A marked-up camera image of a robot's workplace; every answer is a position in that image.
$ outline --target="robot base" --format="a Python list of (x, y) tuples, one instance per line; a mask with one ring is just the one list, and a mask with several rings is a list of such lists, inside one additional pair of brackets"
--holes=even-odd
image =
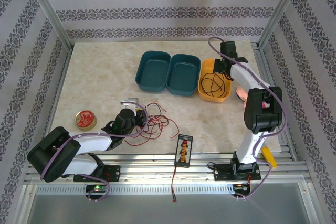
[(249, 173), (234, 174), (231, 164), (221, 164), (214, 166), (215, 181), (235, 181), (248, 180), (248, 174), (251, 180), (261, 180), (259, 166), (256, 164), (255, 169)]
[[(120, 166), (119, 165), (105, 165), (102, 175), (99, 177), (108, 182), (119, 182)], [(74, 175), (74, 182), (94, 182), (99, 183), (95, 179), (85, 178), (80, 175)]]

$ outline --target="round tin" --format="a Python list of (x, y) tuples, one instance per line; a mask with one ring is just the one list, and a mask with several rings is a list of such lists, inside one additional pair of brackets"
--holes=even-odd
[(75, 124), (81, 131), (90, 131), (97, 124), (97, 118), (90, 110), (83, 110), (77, 113)]

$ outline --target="striped wall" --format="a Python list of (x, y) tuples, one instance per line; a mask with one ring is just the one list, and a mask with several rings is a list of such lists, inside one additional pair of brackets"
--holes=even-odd
[(279, 0), (50, 0), (74, 42), (226, 39), (257, 42)]
[(335, 0), (291, 0), (265, 47), (327, 223), (336, 222)]
[(0, 31), (0, 223), (10, 223), (67, 53), (37, 0), (0, 0)]

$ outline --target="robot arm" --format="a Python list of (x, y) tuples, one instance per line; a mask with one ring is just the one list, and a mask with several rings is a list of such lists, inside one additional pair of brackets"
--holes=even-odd
[(221, 53), (235, 59), (240, 64), (233, 63), (228, 59), (216, 59), (214, 73), (222, 73), (225, 76), (237, 81), (248, 94), (244, 111), (244, 122), (247, 131), (239, 149), (234, 153), (230, 163), (233, 175), (253, 173), (257, 167), (254, 154), (257, 154), (265, 141), (262, 135), (265, 132), (272, 132), (282, 123), (282, 109), (280, 104), (263, 87), (267, 86), (282, 100), (282, 91), (279, 87), (271, 87), (266, 82), (255, 80), (251, 73), (256, 73), (251, 69), (245, 58), (237, 57), (235, 44), (233, 41), (221, 43)]
[[(145, 121), (146, 115), (143, 110), (136, 111), (135, 106), (126, 104), (115, 120), (102, 128), (102, 133), (95, 135), (82, 133), (68, 142), (47, 169), (43, 179), (46, 182), (52, 182), (60, 176), (70, 174), (86, 174), (99, 178), (103, 172), (104, 163), (90, 152), (112, 150), (119, 146), (124, 138), (104, 136), (104, 134), (129, 135), (136, 125), (144, 126)], [(28, 153), (28, 161), (40, 174), (43, 174), (57, 149), (73, 136), (76, 134), (69, 133), (63, 127), (53, 129)]]

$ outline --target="yellow bowl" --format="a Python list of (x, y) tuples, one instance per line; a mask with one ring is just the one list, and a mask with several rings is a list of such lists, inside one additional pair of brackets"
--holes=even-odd
[[(198, 80), (198, 88), (197, 88), (198, 95), (202, 100), (205, 100), (205, 101), (224, 102), (231, 93), (231, 81), (226, 79), (223, 74), (219, 74), (219, 73), (214, 74), (213, 73), (214, 64), (215, 64), (215, 59), (206, 59), (202, 62), (201, 74)], [(209, 75), (209, 78), (206, 76), (206, 79), (203, 79), (203, 77), (206, 74)], [(216, 85), (212, 81), (212, 79), (220, 85), (222, 85), (223, 80), (224, 80), (224, 86), (221, 87), (220, 89), (220, 86)]]

